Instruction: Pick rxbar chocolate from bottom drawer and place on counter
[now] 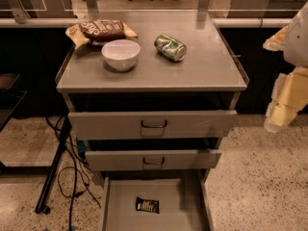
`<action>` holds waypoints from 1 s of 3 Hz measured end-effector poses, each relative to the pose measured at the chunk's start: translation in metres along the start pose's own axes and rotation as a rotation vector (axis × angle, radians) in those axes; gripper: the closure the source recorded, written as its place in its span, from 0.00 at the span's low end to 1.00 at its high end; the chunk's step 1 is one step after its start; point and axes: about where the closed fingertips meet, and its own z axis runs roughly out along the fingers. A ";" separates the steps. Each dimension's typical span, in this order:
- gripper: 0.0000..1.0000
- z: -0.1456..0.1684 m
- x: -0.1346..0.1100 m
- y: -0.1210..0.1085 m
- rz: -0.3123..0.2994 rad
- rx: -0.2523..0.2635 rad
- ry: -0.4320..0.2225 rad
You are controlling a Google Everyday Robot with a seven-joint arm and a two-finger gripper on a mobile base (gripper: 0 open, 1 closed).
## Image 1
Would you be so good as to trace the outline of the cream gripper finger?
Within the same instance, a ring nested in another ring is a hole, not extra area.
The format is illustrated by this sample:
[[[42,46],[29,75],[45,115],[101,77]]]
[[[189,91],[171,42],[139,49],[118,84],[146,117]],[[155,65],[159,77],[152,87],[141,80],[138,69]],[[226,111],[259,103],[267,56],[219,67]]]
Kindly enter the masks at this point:
[[[286,129],[308,105],[308,68],[296,67],[290,74],[280,73],[274,83],[264,128],[278,133]]]
[[[263,48],[269,51],[283,51],[285,49],[285,35],[288,27],[280,29],[275,35],[263,43]]]

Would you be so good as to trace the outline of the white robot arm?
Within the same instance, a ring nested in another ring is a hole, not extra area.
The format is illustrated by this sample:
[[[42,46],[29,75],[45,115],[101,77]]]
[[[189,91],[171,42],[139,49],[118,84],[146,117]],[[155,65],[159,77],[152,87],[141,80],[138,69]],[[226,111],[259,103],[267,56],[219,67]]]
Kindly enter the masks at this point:
[[[295,66],[291,73],[278,75],[271,93],[264,127],[277,133],[308,105],[308,2],[288,26],[264,42],[263,48],[282,51],[284,60]]]

